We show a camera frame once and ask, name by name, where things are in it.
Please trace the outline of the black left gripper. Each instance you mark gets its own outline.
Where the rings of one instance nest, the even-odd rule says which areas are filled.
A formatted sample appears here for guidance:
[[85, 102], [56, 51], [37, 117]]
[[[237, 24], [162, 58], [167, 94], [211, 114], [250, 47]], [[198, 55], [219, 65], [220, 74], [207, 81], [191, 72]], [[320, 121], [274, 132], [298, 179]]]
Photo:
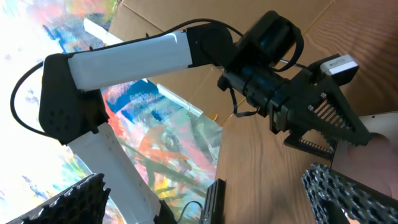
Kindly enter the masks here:
[[[269, 117], [273, 132], [290, 130], [284, 139], [288, 147], [332, 161], [337, 140], [365, 146], [371, 139], [339, 86], [325, 75], [303, 69], [289, 80], [248, 65], [225, 71], [217, 85], [230, 91], [235, 116], [258, 114]], [[326, 146], [303, 138], [311, 129], [321, 133]]]

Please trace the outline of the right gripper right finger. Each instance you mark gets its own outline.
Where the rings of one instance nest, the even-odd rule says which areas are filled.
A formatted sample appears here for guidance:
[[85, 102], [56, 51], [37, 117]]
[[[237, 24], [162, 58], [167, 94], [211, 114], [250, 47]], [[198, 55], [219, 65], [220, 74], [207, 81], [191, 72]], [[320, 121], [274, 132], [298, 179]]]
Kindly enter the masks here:
[[397, 224], [396, 199], [323, 164], [312, 164], [302, 182], [316, 223]]

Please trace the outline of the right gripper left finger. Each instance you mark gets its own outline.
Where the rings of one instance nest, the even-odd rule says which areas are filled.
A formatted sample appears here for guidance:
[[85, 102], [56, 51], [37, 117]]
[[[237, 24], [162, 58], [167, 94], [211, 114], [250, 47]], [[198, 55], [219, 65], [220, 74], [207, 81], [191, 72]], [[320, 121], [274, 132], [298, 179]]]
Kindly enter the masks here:
[[102, 224], [111, 189], [104, 174], [91, 174], [27, 213], [13, 224]]

